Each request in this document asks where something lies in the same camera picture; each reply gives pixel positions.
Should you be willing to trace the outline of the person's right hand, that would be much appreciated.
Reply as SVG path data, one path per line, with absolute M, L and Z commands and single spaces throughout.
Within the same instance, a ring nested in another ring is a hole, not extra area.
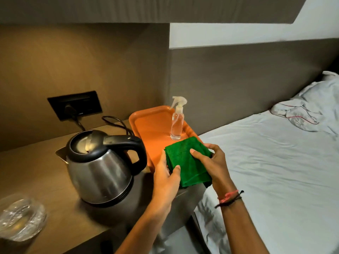
M 215 144 L 205 144 L 208 149 L 214 151 L 211 158 L 212 164 L 205 167 L 206 171 L 212 178 L 212 185 L 218 197 L 224 196 L 228 192 L 237 190 L 234 182 L 232 181 L 225 159 L 225 153 L 222 149 Z

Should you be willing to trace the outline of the person's left hand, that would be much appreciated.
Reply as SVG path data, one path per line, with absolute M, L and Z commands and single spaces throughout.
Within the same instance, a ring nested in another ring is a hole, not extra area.
M 170 212 L 172 201 L 179 190 L 179 186 L 170 182 L 171 174 L 167 167 L 166 153 L 162 150 L 160 161 L 155 167 L 151 206 L 163 214 Z

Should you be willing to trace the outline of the green cleaning cloth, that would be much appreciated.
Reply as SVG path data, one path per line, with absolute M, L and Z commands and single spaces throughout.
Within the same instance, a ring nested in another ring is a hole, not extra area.
M 166 153 L 167 166 L 170 172 L 172 172 L 177 165 L 180 166 L 180 188 L 186 188 L 200 183 L 204 184 L 207 188 L 212 184 L 211 176 L 208 174 L 202 162 L 191 155 L 190 149 L 194 149 L 209 158 L 213 156 L 213 153 L 204 146 L 197 137 L 192 136 L 165 147 L 164 151 Z

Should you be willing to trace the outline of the person's right forearm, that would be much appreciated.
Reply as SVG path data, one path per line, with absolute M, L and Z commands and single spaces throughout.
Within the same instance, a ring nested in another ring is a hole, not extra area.
M 220 209 L 231 254 L 270 254 L 242 199 Z

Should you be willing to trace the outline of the person's left forearm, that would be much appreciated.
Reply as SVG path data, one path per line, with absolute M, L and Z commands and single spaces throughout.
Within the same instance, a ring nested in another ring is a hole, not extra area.
M 152 201 L 114 254 L 149 254 L 170 210 Z

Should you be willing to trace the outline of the clear spray bottle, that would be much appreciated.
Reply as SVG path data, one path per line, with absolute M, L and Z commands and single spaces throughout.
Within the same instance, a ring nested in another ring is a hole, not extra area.
M 173 102 L 171 108 L 175 108 L 175 111 L 172 114 L 172 126 L 170 137 L 174 141 L 181 139 L 181 133 L 184 123 L 184 113 L 183 107 L 187 104 L 187 99 L 182 96 L 173 96 Z

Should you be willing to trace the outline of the red thread wristband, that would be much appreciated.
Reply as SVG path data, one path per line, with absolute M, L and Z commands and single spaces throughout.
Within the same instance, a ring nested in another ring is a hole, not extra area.
M 227 203 L 227 202 L 233 200 L 238 195 L 239 195 L 239 190 L 228 192 L 224 196 L 218 197 L 219 204 Z

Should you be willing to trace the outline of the orange plastic tray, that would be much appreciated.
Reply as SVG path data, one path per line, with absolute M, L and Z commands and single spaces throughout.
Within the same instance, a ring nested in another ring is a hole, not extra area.
M 134 112 L 129 117 L 129 123 L 135 136 L 144 143 L 147 154 L 147 167 L 154 173 L 162 150 L 176 142 L 183 141 L 189 137 L 196 137 L 201 141 L 193 129 L 183 122 L 181 138 L 178 141 L 171 139 L 172 115 L 175 109 L 170 106 L 157 106 Z

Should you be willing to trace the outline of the black thread wristband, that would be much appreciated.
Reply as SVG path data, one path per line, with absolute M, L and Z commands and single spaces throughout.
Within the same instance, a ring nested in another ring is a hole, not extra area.
M 217 209 L 219 207 L 228 207 L 228 206 L 230 206 L 235 201 L 237 201 L 238 199 L 242 198 L 241 197 L 242 193 L 244 193 L 243 190 L 241 190 L 241 191 L 235 190 L 233 192 L 229 192 L 229 193 L 225 194 L 225 196 L 223 198 L 218 198 L 219 203 L 214 208 Z

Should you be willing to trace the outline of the stainless steel electric kettle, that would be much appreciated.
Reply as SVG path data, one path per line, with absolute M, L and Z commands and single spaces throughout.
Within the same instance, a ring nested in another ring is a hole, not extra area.
M 98 208 L 121 202 L 132 189 L 134 176 L 147 165 L 139 137 L 108 135 L 100 130 L 76 134 L 56 155 L 66 163 L 81 200 Z

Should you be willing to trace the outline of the white bed sheet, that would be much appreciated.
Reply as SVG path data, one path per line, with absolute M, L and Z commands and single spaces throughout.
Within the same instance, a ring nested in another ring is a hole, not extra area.
M 270 254 L 339 254 L 339 137 L 266 111 L 200 139 L 225 153 Z

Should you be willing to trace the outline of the crumpled white blanket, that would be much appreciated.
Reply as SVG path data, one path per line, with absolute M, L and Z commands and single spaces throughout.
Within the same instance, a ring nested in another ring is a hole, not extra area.
M 288 119 L 309 132 L 325 132 L 339 137 L 339 74 L 322 73 L 321 81 L 306 86 L 288 101 L 270 108 L 270 113 Z

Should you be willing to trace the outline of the black power plug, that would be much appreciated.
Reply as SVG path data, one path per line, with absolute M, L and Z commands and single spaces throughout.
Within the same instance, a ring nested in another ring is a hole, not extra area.
M 66 116 L 66 119 L 76 120 L 78 118 L 78 112 L 71 104 L 65 105 L 64 114 Z

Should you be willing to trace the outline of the clear glass ashtray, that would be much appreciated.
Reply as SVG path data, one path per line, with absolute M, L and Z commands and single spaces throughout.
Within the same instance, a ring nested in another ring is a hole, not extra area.
M 0 239 L 25 242 L 43 229 L 45 206 L 33 198 L 12 194 L 0 198 Z

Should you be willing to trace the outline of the black wall socket panel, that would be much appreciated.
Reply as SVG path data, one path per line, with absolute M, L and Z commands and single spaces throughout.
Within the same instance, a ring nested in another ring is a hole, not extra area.
M 102 113 L 96 91 L 50 97 L 47 100 L 60 121 L 68 120 L 64 114 L 66 104 L 71 104 L 77 110 L 78 117 Z

